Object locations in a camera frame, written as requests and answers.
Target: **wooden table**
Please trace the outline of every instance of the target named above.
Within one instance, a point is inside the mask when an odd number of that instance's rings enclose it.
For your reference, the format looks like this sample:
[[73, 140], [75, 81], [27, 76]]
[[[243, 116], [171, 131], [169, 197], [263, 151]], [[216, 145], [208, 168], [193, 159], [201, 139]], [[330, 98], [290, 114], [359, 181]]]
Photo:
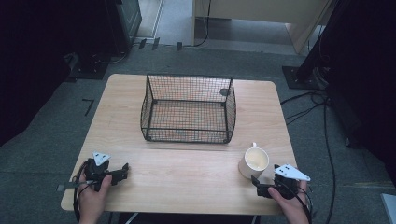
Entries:
[[[129, 162], [128, 179], [110, 189], [107, 211], [189, 214], [280, 214], [258, 197], [238, 162], [254, 141], [270, 165], [260, 181], [272, 183], [274, 164], [296, 166], [276, 93], [268, 81], [234, 80], [236, 124], [229, 144], [153, 143], [143, 138], [140, 112], [146, 76], [112, 75], [93, 118], [73, 175], [94, 151], [111, 156], [109, 170]], [[73, 210], [73, 190], [62, 199]]]
[[196, 17], [286, 23], [290, 40], [300, 53], [319, 24], [326, 24], [332, 0], [194, 0], [192, 3], [192, 44]]

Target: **wire basket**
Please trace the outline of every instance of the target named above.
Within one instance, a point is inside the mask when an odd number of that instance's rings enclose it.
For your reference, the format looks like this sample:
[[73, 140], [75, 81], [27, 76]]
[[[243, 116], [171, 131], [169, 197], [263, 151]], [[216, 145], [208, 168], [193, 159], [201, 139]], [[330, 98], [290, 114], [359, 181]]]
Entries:
[[229, 143], [235, 118], [231, 77], [147, 75], [140, 126], [148, 141]]

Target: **white mug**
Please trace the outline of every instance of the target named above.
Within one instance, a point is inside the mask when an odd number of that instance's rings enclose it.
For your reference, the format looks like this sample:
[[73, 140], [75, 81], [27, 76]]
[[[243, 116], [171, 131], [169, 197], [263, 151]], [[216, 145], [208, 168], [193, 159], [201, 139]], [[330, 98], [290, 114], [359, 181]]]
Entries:
[[238, 163], [239, 172], [248, 179], [252, 175], [258, 178], [267, 168], [269, 162], [268, 154], [262, 148], [257, 147], [256, 143], [253, 143], [253, 147], [245, 152], [244, 157]]

